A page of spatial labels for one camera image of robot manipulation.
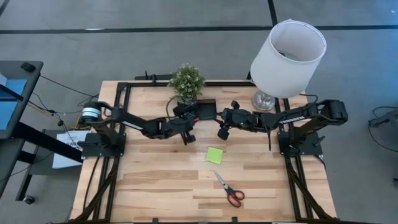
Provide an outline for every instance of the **table lamp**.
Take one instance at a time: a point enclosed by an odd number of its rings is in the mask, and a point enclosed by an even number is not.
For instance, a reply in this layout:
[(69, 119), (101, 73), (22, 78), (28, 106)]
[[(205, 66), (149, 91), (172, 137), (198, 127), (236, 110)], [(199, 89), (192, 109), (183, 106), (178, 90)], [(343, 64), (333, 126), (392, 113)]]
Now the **table lamp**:
[(325, 38), (310, 24), (289, 19), (273, 27), (251, 64), (251, 78), (260, 89), (252, 99), (253, 107), (270, 110), (274, 97), (303, 92), (325, 52)]

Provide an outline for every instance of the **gray carpet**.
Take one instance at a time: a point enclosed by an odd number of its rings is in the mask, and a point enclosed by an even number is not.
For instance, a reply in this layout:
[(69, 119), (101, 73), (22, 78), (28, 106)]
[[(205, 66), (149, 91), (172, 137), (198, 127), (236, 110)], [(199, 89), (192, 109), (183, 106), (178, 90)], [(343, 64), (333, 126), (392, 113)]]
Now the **gray carpet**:
[[(35, 13), (26, 11), (26, 6)], [(394, 0), (275, 0), (275, 8), (280, 21), (293, 18), (317, 26), (398, 24)], [(225, 25), (271, 25), (267, 1), (11, 0), (0, 17), (0, 29)], [(103, 80), (132, 80), (145, 70), (168, 73), (185, 62), (198, 66), (207, 78), (245, 78), (268, 33), (0, 35), (0, 60), (41, 60), (43, 75), (96, 94)], [(344, 220), (396, 223), (398, 189), (392, 178), (398, 154), (371, 140), (368, 120), (377, 106), (398, 106), (398, 30), (322, 33), (328, 50), (306, 91), (320, 100), (344, 101), (349, 113), (346, 124), (320, 131), (326, 136), (322, 147), (337, 214)], [(75, 111), (76, 104), (85, 99), (43, 79), (35, 92), (57, 111)], [(34, 96), (31, 100), (38, 103)], [(73, 124), (76, 116), (64, 119)], [(57, 128), (30, 108), (22, 120), (37, 129)], [(380, 142), (398, 150), (398, 140), (388, 125), (372, 131)], [(18, 163), (15, 171), (24, 166)], [(72, 169), (57, 176), (34, 177), (28, 189), (37, 198), (33, 205), (14, 201), (23, 174), (12, 177), (0, 200), (2, 223), (64, 221), (78, 174), (78, 169)]]

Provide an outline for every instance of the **lamp base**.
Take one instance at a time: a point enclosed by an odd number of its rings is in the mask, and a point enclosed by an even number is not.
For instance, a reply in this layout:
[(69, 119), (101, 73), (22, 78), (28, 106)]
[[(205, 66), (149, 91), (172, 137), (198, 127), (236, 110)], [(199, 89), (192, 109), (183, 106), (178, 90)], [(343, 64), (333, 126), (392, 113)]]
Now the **lamp base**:
[(275, 98), (262, 91), (257, 91), (251, 103), (256, 111), (269, 111), (275, 106)]

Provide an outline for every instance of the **wooden table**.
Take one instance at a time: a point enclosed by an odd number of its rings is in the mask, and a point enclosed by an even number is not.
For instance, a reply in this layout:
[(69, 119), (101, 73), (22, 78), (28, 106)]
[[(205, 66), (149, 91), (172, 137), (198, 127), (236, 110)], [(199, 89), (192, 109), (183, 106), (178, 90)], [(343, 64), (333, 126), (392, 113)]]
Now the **wooden table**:
[[(99, 100), (113, 105), (117, 83), (103, 82)], [(257, 88), (251, 86), (206, 87), (202, 98), (215, 98), (217, 111), (230, 108), (232, 100), (238, 101), (241, 108), (253, 111), (251, 99), (256, 91)], [(170, 87), (133, 87), (128, 112), (145, 119), (166, 116), (165, 105), (173, 94)], [(305, 96), (289, 100), (291, 108), (307, 103)], [(170, 104), (170, 112), (174, 106), (175, 103)], [(127, 128), (127, 145), (120, 160), (111, 221), (151, 222), (152, 218), (159, 218), (160, 222), (230, 222), (231, 217), (238, 217), (240, 222), (293, 221), (292, 200), (285, 161), (279, 154), (277, 130), (271, 134), (272, 150), (269, 152), (264, 133), (230, 129), (228, 140), (223, 141), (217, 137), (219, 128), (214, 121), (197, 122), (192, 131), (197, 141), (187, 146), (183, 145), (180, 136), (153, 140)], [(221, 165), (205, 160), (209, 146), (224, 150)], [(309, 191), (327, 213), (335, 216), (323, 164), (313, 156), (302, 156), (302, 160)], [(72, 218), (82, 211), (94, 163), (95, 158), (83, 163)], [(98, 187), (101, 163), (102, 159), (95, 170), (87, 203)], [(246, 194), (241, 208), (228, 203), (214, 170), (232, 188)], [(103, 198), (100, 218), (104, 215), (107, 193)], [(299, 190), (298, 198), (304, 217)]]

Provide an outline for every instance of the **sticky note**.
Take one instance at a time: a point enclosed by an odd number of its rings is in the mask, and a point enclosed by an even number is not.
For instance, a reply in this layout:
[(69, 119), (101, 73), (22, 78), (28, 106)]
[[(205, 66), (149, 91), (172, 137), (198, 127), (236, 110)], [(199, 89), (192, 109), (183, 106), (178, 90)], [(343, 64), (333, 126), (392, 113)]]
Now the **sticky note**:
[(215, 164), (221, 164), (222, 159), (223, 159), (223, 151), (221, 149), (209, 147), (206, 155), (207, 161), (214, 162)]

